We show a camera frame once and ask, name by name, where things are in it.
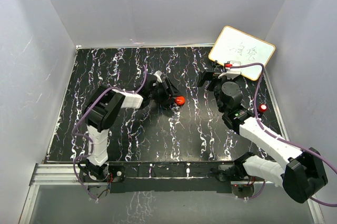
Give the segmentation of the red earbud charging case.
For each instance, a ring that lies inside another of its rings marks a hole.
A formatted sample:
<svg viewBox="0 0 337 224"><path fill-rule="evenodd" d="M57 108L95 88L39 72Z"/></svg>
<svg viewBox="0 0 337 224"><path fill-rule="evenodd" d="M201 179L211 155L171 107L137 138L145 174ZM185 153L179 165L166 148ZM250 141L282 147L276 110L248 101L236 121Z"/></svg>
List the red earbud charging case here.
<svg viewBox="0 0 337 224"><path fill-rule="evenodd" d="M178 96L175 98L175 103L179 106L183 106L185 104L185 98L183 96Z"/></svg>

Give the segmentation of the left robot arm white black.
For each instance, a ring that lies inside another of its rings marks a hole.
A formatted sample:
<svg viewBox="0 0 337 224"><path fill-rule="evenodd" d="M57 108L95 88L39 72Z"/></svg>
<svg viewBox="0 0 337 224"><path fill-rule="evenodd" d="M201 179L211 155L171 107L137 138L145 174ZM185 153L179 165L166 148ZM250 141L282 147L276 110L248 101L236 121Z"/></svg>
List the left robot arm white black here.
<svg viewBox="0 0 337 224"><path fill-rule="evenodd" d="M163 107L184 104L182 93L168 77L162 77L160 71L145 76L137 90L128 91L105 85L96 89L85 109L85 124L91 141L90 154L82 172L96 181L104 181L108 177L108 132L120 110L143 109L151 100Z"/></svg>

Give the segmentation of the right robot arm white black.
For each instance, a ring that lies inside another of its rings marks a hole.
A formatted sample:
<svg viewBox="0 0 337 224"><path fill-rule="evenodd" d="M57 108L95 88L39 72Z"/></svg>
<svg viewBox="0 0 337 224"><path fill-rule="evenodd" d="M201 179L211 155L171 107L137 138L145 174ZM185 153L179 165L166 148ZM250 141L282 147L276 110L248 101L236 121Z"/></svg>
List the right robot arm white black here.
<svg viewBox="0 0 337 224"><path fill-rule="evenodd" d="M243 94L239 85L230 79L233 67L226 72L199 72L197 86L209 82L228 129L255 143L273 159L266 160L247 152L234 161L228 169L218 167L219 177L235 177L247 180L259 177L282 187L290 198L304 203L328 184L323 160L314 148L305 150L283 140L275 132L268 130L261 122L263 109L249 111L242 105Z"/></svg>

